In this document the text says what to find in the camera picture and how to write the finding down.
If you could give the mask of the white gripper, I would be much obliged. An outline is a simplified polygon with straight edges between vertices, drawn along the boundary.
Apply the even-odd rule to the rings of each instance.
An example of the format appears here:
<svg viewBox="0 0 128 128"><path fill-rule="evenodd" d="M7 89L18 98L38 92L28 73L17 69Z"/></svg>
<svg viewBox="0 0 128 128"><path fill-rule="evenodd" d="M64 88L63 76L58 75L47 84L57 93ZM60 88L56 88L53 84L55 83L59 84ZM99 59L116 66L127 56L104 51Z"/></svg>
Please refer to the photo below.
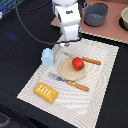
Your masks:
<svg viewBox="0 0 128 128"><path fill-rule="evenodd" d="M55 15L58 18L65 40L76 40L78 37L79 22L81 20L78 4L75 3L67 7L56 6Z"/></svg>

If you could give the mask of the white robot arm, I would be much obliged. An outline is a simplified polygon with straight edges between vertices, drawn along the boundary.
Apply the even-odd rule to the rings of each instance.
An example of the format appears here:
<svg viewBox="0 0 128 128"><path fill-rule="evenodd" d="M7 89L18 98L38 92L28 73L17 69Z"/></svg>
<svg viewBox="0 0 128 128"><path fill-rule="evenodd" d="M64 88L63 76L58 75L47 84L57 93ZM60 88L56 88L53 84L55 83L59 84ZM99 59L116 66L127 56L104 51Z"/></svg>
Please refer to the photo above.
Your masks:
<svg viewBox="0 0 128 128"><path fill-rule="evenodd" d="M77 0L52 0L52 5L64 39L66 41L76 41L81 20Z"/></svg>

